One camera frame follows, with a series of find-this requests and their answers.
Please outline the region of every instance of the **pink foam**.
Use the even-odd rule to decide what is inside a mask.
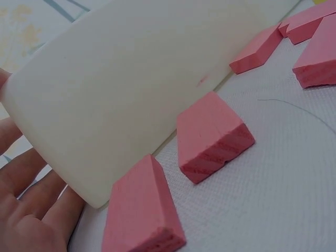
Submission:
[[[309,17],[309,16],[314,15],[316,12],[320,12],[320,9],[324,9],[323,5],[314,5],[310,8],[308,8],[308,9],[305,9],[304,11],[296,13],[293,16],[285,18],[278,27],[282,36],[284,38],[287,38],[287,28],[288,28],[290,23],[295,23],[298,20],[301,20],[301,19],[303,19],[307,16]]]
[[[185,243],[163,169],[147,155],[113,185],[102,252],[172,252]]]
[[[293,67],[303,88],[336,84],[336,14],[325,17]]]
[[[288,38],[294,45],[310,39],[322,19],[334,13],[336,13],[336,0],[328,0],[297,14],[287,27]]]
[[[282,40],[278,26],[279,24],[261,31],[250,41],[229,64],[234,73],[246,72],[265,64]]]
[[[177,117],[178,165],[194,184],[254,143],[243,121],[215,92]]]

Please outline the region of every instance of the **thin dark line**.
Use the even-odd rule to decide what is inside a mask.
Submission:
[[[58,3],[56,3],[54,0],[43,0],[45,3],[47,3],[50,7],[52,7],[55,11],[57,11],[59,14],[61,14],[63,17],[65,17],[70,22],[74,22],[75,19],[71,17],[69,13],[67,13]]]
[[[89,8],[86,8],[84,5],[81,5],[80,3],[77,3],[76,1],[74,0],[67,0],[68,2],[76,5],[77,7],[81,8],[83,11],[86,11],[86,12],[89,12],[90,9]]]
[[[289,104],[289,105],[292,105],[293,107],[296,107],[296,108],[298,108],[298,109],[300,109],[300,110],[303,110],[303,111],[307,112],[308,114],[310,114],[311,116],[313,116],[313,117],[315,117],[316,119],[318,119],[318,120],[319,120],[320,122],[322,122],[325,126],[327,126],[328,129],[332,131],[332,133],[334,133],[334,134],[336,135],[336,130],[334,130],[332,127],[330,127],[330,126],[329,126],[325,121],[323,121],[320,117],[318,117],[317,115],[313,114],[312,112],[310,112],[310,111],[308,111],[308,110],[306,110],[306,109],[304,109],[304,108],[301,108],[301,107],[299,107],[299,106],[297,106],[297,105],[295,105],[295,104],[292,104],[292,103],[290,103],[290,102],[288,102],[288,101],[278,100],[278,99],[258,99],[258,101],[281,101],[281,102],[287,103],[287,104]]]

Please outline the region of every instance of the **textured white surface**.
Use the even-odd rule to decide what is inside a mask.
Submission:
[[[304,1],[299,8],[311,5]],[[177,166],[176,139],[157,156],[187,245],[180,252],[336,251],[336,87],[302,90],[291,71],[308,42],[284,39],[260,68],[218,94],[256,144],[194,186]],[[69,251],[99,251],[106,210],[87,208]]]

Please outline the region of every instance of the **white plastic scraper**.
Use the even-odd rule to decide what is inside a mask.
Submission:
[[[12,75],[2,102],[51,167],[100,207],[253,35],[278,21],[243,2],[114,0]],[[296,1],[287,2],[286,11]]]

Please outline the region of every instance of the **foam piece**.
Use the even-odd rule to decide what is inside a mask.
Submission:
[[[324,1],[323,4],[314,5],[304,11],[296,13],[293,16],[285,18],[281,24],[279,25],[279,31],[284,38],[287,38],[287,29],[289,24],[293,24],[293,26],[297,26],[303,24],[302,22],[309,22],[309,20],[323,18],[324,16],[328,16],[334,13],[333,10],[330,9],[334,8],[335,0]]]
[[[177,117],[178,165],[194,184],[254,143],[243,121],[215,92]]]
[[[293,67],[303,88],[336,84],[336,14],[325,17]]]
[[[278,26],[279,24],[268,27],[250,41],[229,64],[234,73],[246,72],[265,64],[282,40]]]
[[[336,13],[336,0],[328,0],[312,8],[313,11],[302,13],[291,20],[287,27],[287,36],[294,45],[310,39],[322,19]]]
[[[147,155],[113,185],[102,252],[171,252],[185,243],[163,169]]]

